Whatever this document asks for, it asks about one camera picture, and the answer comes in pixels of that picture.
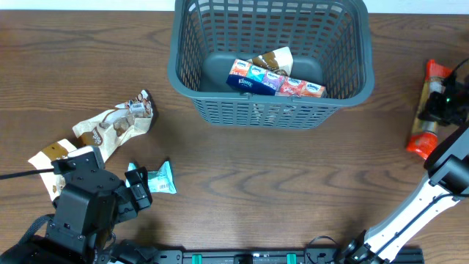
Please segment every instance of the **brown wood surface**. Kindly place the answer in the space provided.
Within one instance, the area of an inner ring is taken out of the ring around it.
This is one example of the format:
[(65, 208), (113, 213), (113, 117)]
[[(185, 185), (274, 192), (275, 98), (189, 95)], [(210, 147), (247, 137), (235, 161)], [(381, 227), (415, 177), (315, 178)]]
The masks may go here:
[[(170, 157), (178, 194), (118, 225), (118, 239), (186, 249), (303, 247), (317, 235), (345, 243), (387, 216), (417, 185), (423, 161), (405, 152), (424, 63), (468, 56), (469, 17), (371, 15), (373, 95), (310, 131), (207, 124), (166, 76), (172, 12), (0, 12), (0, 172), (77, 122), (148, 89), (160, 116), (111, 156), (150, 169)], [(442, 134), (447, 135), (451, 129)], [(0, 252), (53, 213), (38, 176), (0, 182)], [(410, 245), (427, 263), (469, 261), (469, 202), (428, 224)]]

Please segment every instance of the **black cable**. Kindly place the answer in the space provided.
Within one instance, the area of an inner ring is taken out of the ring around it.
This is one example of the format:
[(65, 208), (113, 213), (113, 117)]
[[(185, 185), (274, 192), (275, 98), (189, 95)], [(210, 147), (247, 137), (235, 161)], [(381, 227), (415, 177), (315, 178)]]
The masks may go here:
[(111, 250), (114, 248), (114, 244), (116, 243), (116, 234), (114, 234), (114, 232), (112, 232), (111, 235), (108, 237), (108, 240), (106, 241), (106, 243), (111, 240), (112, 240), (111, 244), (107, 246), (105, 249), (103, 249), (99, 255), (97, 255), (97, 251), (96, 251), (95, 256), (104, 257), (105, 259), (109, 258), (111, 255)]
[[(314, 238), (311, 242), (308, 243), (308, 245), (306, 246), (306, 249), (309, 249), (310, 246), (311, 246), (314, 242), (316, 242), (316, 241), (318, 241), (318, 240), (321, 240), (321, 239), (328, 239), (328, 240), (334, 242), (334, 243), (337, 245), (337, 249), (339, 250), (339, 247), (340, 247), (339, 244), (338, 244), (334, 239), (332, 239), (331, 237), (329, 237), (329, 236), (327, 236), (327, 235), (320, 235), (320, 236), (317, 236), (317, 237)], [(331, 261), (327, 261), (325, 264), (334, 263), (334, 260), (336, 259), (336, 255), (337, 255), (337, 252), (336, 252), (335, 255), (332, 257), (332, 260), (331, 260)], [(309, 258), (309, 261), (311, 261), (312, 264), (318, 264), (318, 263), (314, 262), (314, 261), (311, 259), (311, 257), (309, 256), (308, 253), (306, 253), (306, 256)]]
[(461, 63), (459, 63), (453, 71), (451, 71), (451, 73), (448, 75), (448, 77), (444, 78), (443, 81), (441, 82), (441, 84), (443, 86), (447, 86), (448, 85), (448, 82), (450, 79), (454, 79), (456, 81), (456, 72), (458, 71), (458, 69), (460, 69), (466, 62), (469, 62), (469, 58), (463, 60)]
[(386, 244), (384, 244), (380, 249), (378, 249), (373, 257), (366, 257), (362, 261), (360, 261), (358, 264), (367, 261), (367, 260), (372, 260), (378, 257), (378, 255), (383, 252), (389, 245), (391, 245), (397, 238), (399, 238), (407, 229), (409, 229), (420, 217), (423, 216), (424, 213), (426, 213), (433, 205), (435, 205), (437, 202), (439, 202), (441, 199), (446, 198), (446, 197), (457, 197), (457, 198), (469, 198), (469, 194), (444, 194), (440, 195), (437, 198), (434, 198), (420, 213), (417, 214), (416, 217), (414, 217), (408, 224), (405, 225), (401, 229), (401, 231), (397, 232), (390, 241), (388, 241)]
[(46, 172), (53, 172), (53, 169), (36, 169), (32, 171), (27, 171), (27, 172), (17, 172), (17, 173), (12, 173), (8, 175), (0, 175), (0, 180), (11, 179), (14, 177), (23, 177), (27, 175), (35, 175), (35, 174), (46, 173)]
[(37, 231), (39, 231), (39, 229), (41, 229), (41, 227), (45, 223), (52, 221), (53, 216), (54, 216), (53, 214), (48, 214), (48, 215), (41, 216), (38, 219), (36, 219), (28, 228), (28, 230), (24, 233), (23, 237), (18, 242), (18, 245), (22, 245), (30, 241), (31, 238), (36, 234)]

